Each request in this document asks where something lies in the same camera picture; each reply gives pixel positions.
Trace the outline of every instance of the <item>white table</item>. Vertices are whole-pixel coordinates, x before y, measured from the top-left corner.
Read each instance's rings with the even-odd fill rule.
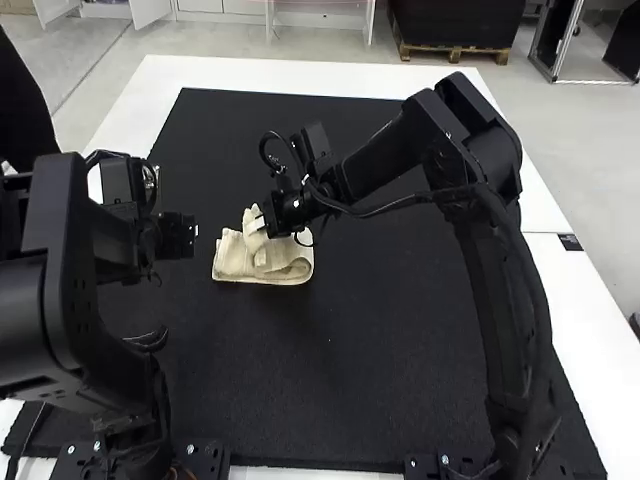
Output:
[[[404,99],[460,70],[495,105],[474,68],[356,65],[274,60],[149,56],[138,68],[85,154],[108,148],[148,155],[183,87]],[[523,231],[542,277],[554,329],[554,346],[610,480],[640,478],[640,344],[585,252],[567,252],[557,233],[567,220],[525,154]],[[92,172],[90,194],[101,200]],[[4,438],[20,402],[0,402]],[[0,474],[6,468],[0,457]],[[48,478],[55,460],[23,459],[19,480]],[[234,480],[360,480],[398,475],[232,467]]]

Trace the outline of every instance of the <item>grey floor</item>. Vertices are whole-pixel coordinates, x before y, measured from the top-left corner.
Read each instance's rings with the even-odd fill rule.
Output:
[[[74,19],[60,28],[87,21]],[[374,33],[374,45],[365,49],[357,32],[281,28],[279,39],[267,46],[261,26],[158,22],[141,31],[129,27],[104,56],[96,57],[99,62],[88,74],[86,67],[77,67],[77,78],[84,79],[54,115],[59,142],[68,150],[84,148],[146,54],[400,63],[383,14]],[[95,30],[87,34],[97,35]],[[39,33],[14,35],[20,43]],[[111,34],[104,37],[111,39],[104,43],[113,41]],[[474,56],[463,56],[462,64],[480,70],[628,316],[640,310],[640,159],[634,141],[640,87],[549,85],[527,60],[532,38],[533,27],[521,28],[508,67]],[[610,75],[597,61],[596,47],[603,44],[595,35],[581,36],[570,52],[579,58],[571,58],[564,75]],[[58,47],[64,61],[74,58],[77,49],[76,42]],[[412,63],[446,64],[446,59],[425,56]],[[55,88],[43,88],[49,99],[47,90]]]

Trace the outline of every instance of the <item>wooden pallet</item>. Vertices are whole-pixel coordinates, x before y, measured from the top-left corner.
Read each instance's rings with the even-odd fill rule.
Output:
[[[462,46],[444,46],[444,45],[413,45],[406,43],[402,39],[398,22],[391,11],[391,8],[387,9],[389,15],[389,22],[391,23],[391,31],[393,32],[393,38],[396,41],[398,47],[398,53],[400,54],[400,60],[408,62],[411,60],[412,52],[447,52],[449,54],[449,63],[459,63],[460,56],[463,53],[488,53],[495,55],[495,60],[498,65],[506,65],[509,63],[510,48],[478,48],[478,47],[462,47]]]

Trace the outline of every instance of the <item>folded cloth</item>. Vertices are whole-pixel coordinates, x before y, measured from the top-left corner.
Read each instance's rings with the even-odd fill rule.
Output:
[[[258,205],[245,209],[242,232],[224,228],[216,240],[212,278],[221,282],[300,285],[313,274],[313,247],[298,244],[293,235],[270,239]],[[309,229],[298,241],[311,245]]]

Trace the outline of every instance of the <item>black sticker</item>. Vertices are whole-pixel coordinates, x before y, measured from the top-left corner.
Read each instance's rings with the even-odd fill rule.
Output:
[[[584,252],[582,245],[573,233],[559,233],[558,238],[564,245],[564,249],[568,252]]]

